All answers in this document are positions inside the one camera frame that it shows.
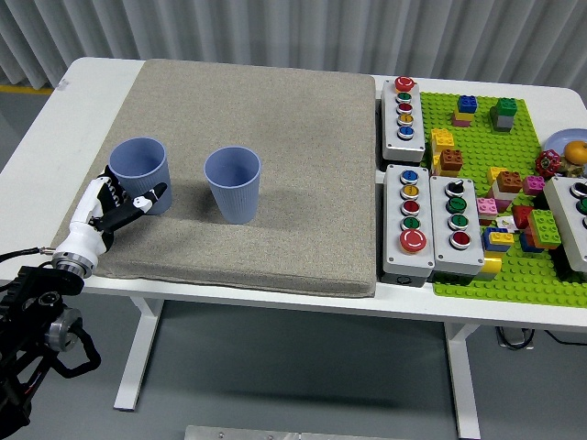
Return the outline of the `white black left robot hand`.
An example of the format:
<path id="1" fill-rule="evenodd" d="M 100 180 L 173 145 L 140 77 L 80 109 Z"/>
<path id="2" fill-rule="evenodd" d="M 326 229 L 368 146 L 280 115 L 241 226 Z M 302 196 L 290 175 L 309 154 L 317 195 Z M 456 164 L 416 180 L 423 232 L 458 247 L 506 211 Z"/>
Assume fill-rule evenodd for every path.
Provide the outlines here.
<path id="1" fill-rule="evenodd" d="M 104 168 L 83 193 L 72 215 L 69 235 L 53 253 L 52 267 L 83 279 L 90 277 L 98 258 L 111 248 L 114 232 L 143 215 L 152 214 L 169 192 L 167 183 L 159 182 L 131 197 L 116 175 Z"/>

